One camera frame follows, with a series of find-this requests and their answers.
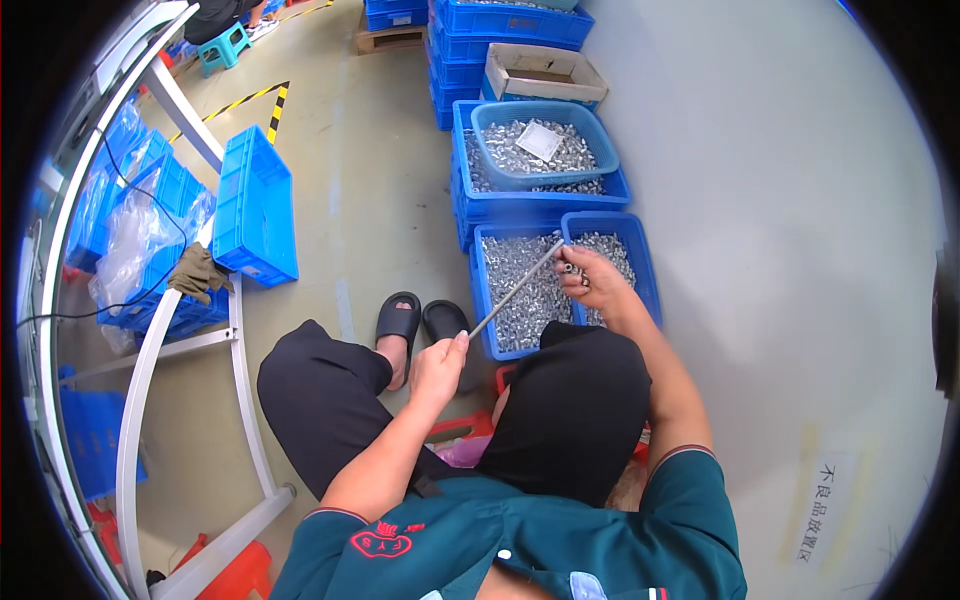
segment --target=sneaker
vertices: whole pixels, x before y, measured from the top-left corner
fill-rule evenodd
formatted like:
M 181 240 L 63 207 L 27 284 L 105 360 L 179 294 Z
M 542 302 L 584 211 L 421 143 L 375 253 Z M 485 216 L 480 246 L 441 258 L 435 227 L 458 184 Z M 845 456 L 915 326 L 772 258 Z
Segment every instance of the sneaker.
M 247 30 L 247 37 L 250 38 L 250 41 L 257 41 L 261 37 L 264 37 L 266 34 L 276 29 L 276 26 L 279 24 L 279 21 L 260 19 L 260 22 L 256 24 L 256 27 Z

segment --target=black pants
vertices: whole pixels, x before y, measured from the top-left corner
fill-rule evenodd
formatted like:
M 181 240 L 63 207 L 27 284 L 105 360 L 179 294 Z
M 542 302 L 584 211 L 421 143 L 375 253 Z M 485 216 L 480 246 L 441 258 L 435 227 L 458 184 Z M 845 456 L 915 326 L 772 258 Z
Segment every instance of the black pants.
M 390 422 L 376 397 L 391 376 L 386 358 L 331 339 L 314 321 L 280 338 L 260 366 L 263 414 L 318 499 Z M 450 467 L 424 448 L 412 484 L 479 473 L 523 492 L 602 507 L 649 405 L 650 376 L 634 342 L 602 327 L 551 323 L 540 351 L 517 365 L 510 400 L 476 469 Z
M 210 3 L 200 9 L 186 21 L 183 38 L 191 44 L 200 46 L 233 27 L 240 17 L 259 5 L 263 0 L 236 0 L 235 2 Z

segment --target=red embroidered logo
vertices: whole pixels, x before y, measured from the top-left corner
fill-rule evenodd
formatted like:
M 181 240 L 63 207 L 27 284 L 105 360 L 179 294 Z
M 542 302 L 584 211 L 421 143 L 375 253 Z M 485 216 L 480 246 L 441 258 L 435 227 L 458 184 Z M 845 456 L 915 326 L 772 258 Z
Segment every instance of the red embroidered logo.
M 350 543 L 369 559 L 378 556 L 395 559 L 414 545 L 410 538 L 396 534 L 396 525 L 383 521 L 377 521 L 376 533 L 361 531 L 350 538 Z

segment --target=pile of metal nuts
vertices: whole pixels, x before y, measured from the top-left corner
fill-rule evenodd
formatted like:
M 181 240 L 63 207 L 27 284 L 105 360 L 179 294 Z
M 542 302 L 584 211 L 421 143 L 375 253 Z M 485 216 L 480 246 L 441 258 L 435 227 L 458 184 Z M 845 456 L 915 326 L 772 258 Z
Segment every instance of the pile of metal nuts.
M 483 238 L 492 305 L 503 300 L 560 238 L 559 231 L 537 237 Z M 539 348 L 540 334 L 548 323 L 573 323 L 570 298 L 553 266 L 548 260 L 493 319 L 499 351 Z
M 634 268 L 630 266 L 627 249 L 623 246 L 623 242 L 620 241 L 616 233 L 611 235 L 600 234 L 596 231 L 593 233 L 585 233 L 573 240 L 573 243 L 577 246 L 583 246 L 584 248 L 589 248 L 594 252 L 603 254 L 613 263 L 616 270 L 623 275 L 623 278 L 627 280 L 630 287 L 633 288 L 636 285 L 636 273 L 634 273 Z M 595 308 L 587 309 L 587 324 L 600 325 L 602 327 L 607 326 L 603 318 L 600 317 L 600 311 Z
M 537 158 L 516 144 L 531 123 L 546 127 L 561 138 L 560 147 L 549 161 Z M 507 173 L 565 173 L 597 168 L 596 158 L 587 141 L 572 125 L 542 119 L 528 122 L 515 120 L 507 125 L 492 123 L 482 134 L 493 162 Z
M 464 130 L 464 139 L 467 142 L 467 162 L 470 169 L 470 185 L 474 194 L 484 192 L 500 191 L 496 185 L 490 181 L 487 175 L 487 166 L 480 156 L 480 144 L 477 142 L 473 130 Z M 560 192 L 564 194 L 590 194 L 592 196 L 604 196 L 607 191 L 603 187 L 603 178 L 598 177 L 595 180 L 579 181 L 577 183 L 564 183 L 562 185 L 545 185 L 543 187 L 531 188 L 532 192 Z
M 506 4 L 516 7 L 529 7 L 531 9 L 544 9 L 545 11 L 563 12 L 564 14 L 576 14 L 576 11 L 565 11 L 553 7 L 545 7 L 536 2 L 522 2 L 521 0 L 458 0 L 459 4 Z

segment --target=green shirt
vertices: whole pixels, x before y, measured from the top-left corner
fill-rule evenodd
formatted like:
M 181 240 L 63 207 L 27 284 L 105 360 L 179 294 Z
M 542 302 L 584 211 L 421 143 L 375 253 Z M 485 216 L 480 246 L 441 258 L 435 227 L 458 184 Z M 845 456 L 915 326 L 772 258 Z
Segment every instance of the green shirt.
M 527 495 L 486 477 L 408 495 L 376 523 L 339 509 L 308 515 L 271 600 L 472 599 L 493 561 L 565 600 L 744 598 L 723 472 L 700 446 L 654 470 L 638 513 Z

